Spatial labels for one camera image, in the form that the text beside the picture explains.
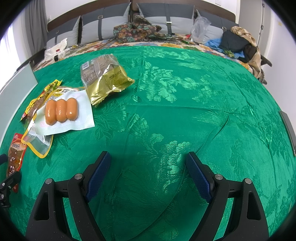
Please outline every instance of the metal bolt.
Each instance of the metal bolt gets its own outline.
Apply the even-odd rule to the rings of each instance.
[[[222,176],[221,174],[216,174],[216,175],[215,175],[215,178],[216,178],[217,180],[222,180],[222,179],[223,179],[223,176]]]
[[[46,184],[50,184],[51,182],[52,182],[52,179],[51,178],[48,178],[48,179],[45,180],[45,183]]]
[[[77,173],[74,177],[75,179],[79,180],[82,178],[82,174],[81,173]]]
[[[249,178],[246,178],[244,181],[245,181],[247,184],[251,184],[251,183],[252,183],[252,180],[249,179]]]

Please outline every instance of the green tablecloth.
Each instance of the green tablecloth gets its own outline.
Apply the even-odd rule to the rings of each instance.
[[[184,165],[194,151],[215,173],[230,180],[253,180],[274,232],[295,201],[295,158],[279,107],[269,92],[241,65],[198,51],[169,47],[117,47],[85,53],[35,72],[37,87],[8,128],[1,153],[7,153],[29,101],[54,79],[82,86],[80,65],[113,53],[135,84],[93,108],[95,127],[54,136],[48,156],[28,148],[18,194],[10,214],[25,233],[28,218],[46,178],[71,178],[101,151],[112,156],[103,185],[90,202],[108,241],[188,240],[207,207]],[[4,178],[6,167],[1,167]],[[232,200],[216,238],[227,225]],[[69,201],[66,214],[79,238]]]

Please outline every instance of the light switch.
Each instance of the light switch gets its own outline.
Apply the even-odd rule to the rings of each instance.
[[[222,0],[216,0],[216,4],[221,6],[222,5]]]

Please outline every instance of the yellow snack package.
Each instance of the yellow snack package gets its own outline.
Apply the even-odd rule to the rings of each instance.
[[[36,111],[42,106],[48,95],[60,86],[61,83],[62,81],[55,80],[47,85],[37,98],[31,100],[20,120],[22,121],[26,119],[27,123],[30,123]]]
[[[42,106],[46,105],[47,102],[51,99],[55,100],[61,95],[69,92],[69,91],[80,91],[82,88],[71,88],[71,87],[59,87],[55,91],[52,91],[51,94],[48,95],[47,99],[44,101]],[[40,158],[46,157],[51,146],[53,135],[42,136],[38,135],[34,130],[33,124],[36,119],[36,114],[33,116],[33,119],[29,123],[28,128],[26,129],[24,135],[22,136],[21,142],[23,144],[27,144],[28,147]]]

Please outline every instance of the pillow strap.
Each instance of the pillow strap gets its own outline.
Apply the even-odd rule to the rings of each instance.
[[[165,16],[166,16],[166,25],[168,28],[168,35],[172,35],[172,22],[170,21],[169,4],[164,3],[164,5],[165,5]]]
[[[103,37],[102,37],[102,19],[104,17],[103,13],[104,13],[104,9],[105,8],[101,8],[99,9],[100,11],[98,12],[98,37],[99,37],[99,40],[103,40]]]

